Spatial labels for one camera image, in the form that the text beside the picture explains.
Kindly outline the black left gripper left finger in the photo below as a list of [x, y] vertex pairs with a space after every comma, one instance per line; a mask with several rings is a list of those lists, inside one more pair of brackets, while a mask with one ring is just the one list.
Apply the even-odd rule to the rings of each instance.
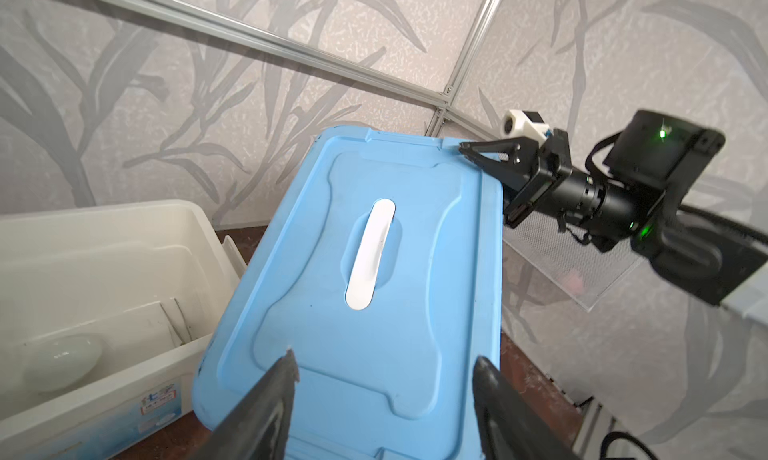
[[203, 444], [205, 459], [283, 459], [299, 367], [289, 349]]

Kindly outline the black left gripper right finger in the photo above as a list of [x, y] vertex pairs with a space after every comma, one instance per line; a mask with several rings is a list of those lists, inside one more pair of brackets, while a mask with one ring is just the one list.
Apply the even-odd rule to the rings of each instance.
[[577, 459], [485, 356], [474, 364], [472, 390], [487, 459]]

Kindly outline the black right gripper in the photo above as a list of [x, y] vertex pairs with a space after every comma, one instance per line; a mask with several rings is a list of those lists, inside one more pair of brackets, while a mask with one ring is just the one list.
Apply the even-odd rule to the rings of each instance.
[[[587, 171], [574, 167], [568, 134], [560, 129], [538, 151], [537, 141], [528, 137], [464, 141], [458, 150], [499, 181], [533, 181], [532, 188], [508, 193], [506, 226], [516, 228], [540, 213], [555, 219], [560, 233], [603, 253], [640, 232], [662, 196], [650, 186], [609, 178], [592, 161]], [[536, 155], [539, 164], [533, 171]]]

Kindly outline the light blue bin lid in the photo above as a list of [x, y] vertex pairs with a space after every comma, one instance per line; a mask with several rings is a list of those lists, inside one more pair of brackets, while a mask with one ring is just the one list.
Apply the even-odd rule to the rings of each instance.
[[479, 357], [500, 357], [502, 189], [456, 138], [325, 130], [193, 384], [216, 428], [287, 352], [290, 459], [478, 459]]

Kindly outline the white plastic storage bin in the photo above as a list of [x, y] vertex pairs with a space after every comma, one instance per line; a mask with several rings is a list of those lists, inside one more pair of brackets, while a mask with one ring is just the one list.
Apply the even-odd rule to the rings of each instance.
[[[203, 210], [150, 201], [1, 220], [1, 455], [108, 459], [191, 410], [198, 364], [246, 269]], [[103, 342], [76, 384], [38, 393], [36, 348]]]

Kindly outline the small white ceramic dish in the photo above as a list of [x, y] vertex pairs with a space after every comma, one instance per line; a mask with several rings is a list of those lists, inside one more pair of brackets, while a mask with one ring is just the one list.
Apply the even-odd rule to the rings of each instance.
[[103, 342], [94, 335], [71, 335], [46, 341], [28, 360], [24, 382], [38, 393], [69, 388], [96, 367], [103, 350]]

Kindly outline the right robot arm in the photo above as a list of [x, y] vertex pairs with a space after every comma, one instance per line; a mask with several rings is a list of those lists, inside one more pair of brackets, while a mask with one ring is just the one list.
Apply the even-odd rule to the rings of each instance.
[[532, 213], [601, 252], [628, 241], [657, 275], [693, 297], [743, 318], [767, 321], [767, 236], [687, 205], [684, 198], [722, 150], [718, 130], [638, 110], [594, 147], [604, 154], [577, 168], [568, 134], [537, 112], [510, 110], [498, 140], [459, 146], [503, 188], [507, 227]]

